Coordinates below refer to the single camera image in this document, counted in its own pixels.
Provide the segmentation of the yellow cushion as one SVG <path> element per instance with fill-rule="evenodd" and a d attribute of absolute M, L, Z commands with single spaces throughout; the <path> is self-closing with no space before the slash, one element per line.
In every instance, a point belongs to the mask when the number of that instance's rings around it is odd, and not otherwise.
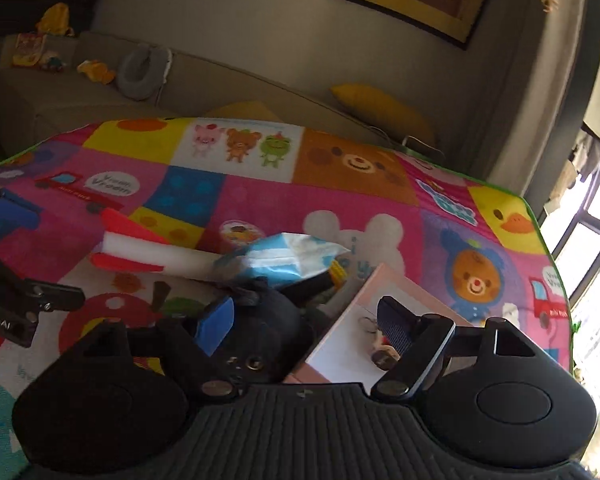
<path fill-rule="evenodd" d="M 437 145 L 434 124 L 415 107 L 394 96 L 368 84 L 337 84 L 329 91 L 351 116 L 379 128 L 391 139 L 401 142 L 412 138 Z"/>

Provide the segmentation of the orange plush toy on sofa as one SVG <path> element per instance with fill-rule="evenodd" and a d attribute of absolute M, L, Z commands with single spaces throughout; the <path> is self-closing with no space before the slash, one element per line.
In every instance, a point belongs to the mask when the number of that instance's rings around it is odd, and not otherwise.
<path fill-rule="evenodd" d="M 87 76 L 91 82 L 97 82 L 105 86 L 111 84 L 117 75 L 106 63 L 99 60 L 85 60 L 78 65 L 76 71 Z"/>

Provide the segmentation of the small figurine in box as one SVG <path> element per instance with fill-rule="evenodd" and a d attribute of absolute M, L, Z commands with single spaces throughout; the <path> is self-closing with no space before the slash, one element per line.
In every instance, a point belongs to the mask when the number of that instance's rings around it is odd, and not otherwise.
<path fill-rule="evenodd" d="M 358 319 L 358 325 L 363 332 L 372 336 L 370 347 L 370 359 L 380 370 L 386 372 L 391 370 L 400 360 L 400 353 L 390 344 L 389 338 L 380 330 L 374 318 L 362 316 Z"/>

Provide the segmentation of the grey neck pillow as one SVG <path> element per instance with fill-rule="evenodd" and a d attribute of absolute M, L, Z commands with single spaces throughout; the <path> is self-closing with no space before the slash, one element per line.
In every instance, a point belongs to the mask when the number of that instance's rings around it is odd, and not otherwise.
<path fill-rule="evenodd" d="M 122 58 L 117 71 L 117 87 L 130 100 L 146 101 L 166 83 L 172 61 L 170 49 L 140 44 Z"/>

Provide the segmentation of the pink lid yellow cup toy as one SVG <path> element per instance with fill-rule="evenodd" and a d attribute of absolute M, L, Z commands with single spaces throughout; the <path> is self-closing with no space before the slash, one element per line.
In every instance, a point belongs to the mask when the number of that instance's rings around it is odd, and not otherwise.
<path fill-rule="evenodd" d="M 252 223 L 242 220 L 227 220 L 219 227 L 221 247 L 224 250 L 248 246 L 265 237 L 263 231 Z"/>

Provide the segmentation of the blue tissue pack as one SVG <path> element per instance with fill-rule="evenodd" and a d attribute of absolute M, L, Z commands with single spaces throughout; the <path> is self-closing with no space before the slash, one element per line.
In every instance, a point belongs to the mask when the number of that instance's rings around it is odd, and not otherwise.
<path fill-rule="evenodd" d="M 212 278 L 217 282 L 243 283 L 265 278 L 273 288 L 315 278 L 348 248 L 308 234 L 280 233 L 260 238 L 216 260 Z"/>

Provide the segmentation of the pink cardboard box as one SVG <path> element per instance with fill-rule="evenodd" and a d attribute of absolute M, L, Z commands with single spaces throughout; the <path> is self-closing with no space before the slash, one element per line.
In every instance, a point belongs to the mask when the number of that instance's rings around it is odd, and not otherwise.
<path fill-rule="evenodd" d="M 434 312 L 459 326 L 469 322 L 402 274 L 381 263 L 326 330 L 309 355 L 285 379 L 286 384 L 359 382 L 366 391 L 398 354 L 377 324 L 377 305 L 391 296 L 411 312 Z"/>

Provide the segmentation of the white red foam rocket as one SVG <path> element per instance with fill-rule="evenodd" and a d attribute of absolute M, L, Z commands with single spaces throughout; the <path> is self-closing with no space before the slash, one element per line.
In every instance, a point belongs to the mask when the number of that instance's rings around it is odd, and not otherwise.
<path fill-rule="evenodd" d="M 212 252 L 171 245 L 114 209 L 103 209 L 100 218 L 105 232 L 99 250 L 90 255 L 90 260 L 104 270 L 210 281 L 213 267 L 221 258 Z"/>

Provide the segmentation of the yellow bag on sofa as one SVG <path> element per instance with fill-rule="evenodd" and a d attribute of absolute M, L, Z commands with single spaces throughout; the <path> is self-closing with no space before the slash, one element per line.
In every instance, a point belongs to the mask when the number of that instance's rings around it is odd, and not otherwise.
<path fill-rule="evenodd" d="M 69 7 L 62 2 L 56 3 L 45 11 L 36 24 L 36 32 L 39 35 L 73 37 L 74 30 L 70 26 L 69 20 Z"/>

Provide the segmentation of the colourful cartoon play mat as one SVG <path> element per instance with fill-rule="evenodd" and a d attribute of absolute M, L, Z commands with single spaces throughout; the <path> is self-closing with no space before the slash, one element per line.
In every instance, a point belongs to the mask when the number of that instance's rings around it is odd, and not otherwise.
<path fill-rule="evenodd" d="M 385 263 L 467 321 L 508 318 L 571 364 L 568 302 L 526 202 L 412 156 L 277 122 L 112 120 L 0 162 L 0 188 L 42 208 L 36 230 L 0 240 L 0 258 L 86 297 L 76 312 L 43 315 L 30 348 L 0 337 L 0 479 L 26 466 L 10 423 L 16 397 L 61 352 L 99 322 L 148 326 L 213 297 L 181 278 L 93 266 L 105 207 L 203 252 L 234 250 L 220 243 L 227 220 L 340 244 L 351 278 Z"/>

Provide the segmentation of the black plush toy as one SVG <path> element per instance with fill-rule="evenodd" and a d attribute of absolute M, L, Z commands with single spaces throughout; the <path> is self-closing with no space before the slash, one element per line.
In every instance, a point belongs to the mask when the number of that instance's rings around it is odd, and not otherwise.
<path fill-rule="evenodd" d="M 278 290 L 255 278 L 224 290 L 234 300 L 234 324 L 211 359 L 239 385 L 280 384 L 330 325 L 316 307 L 296 305 L 306 299 L 301 284 Z"/>

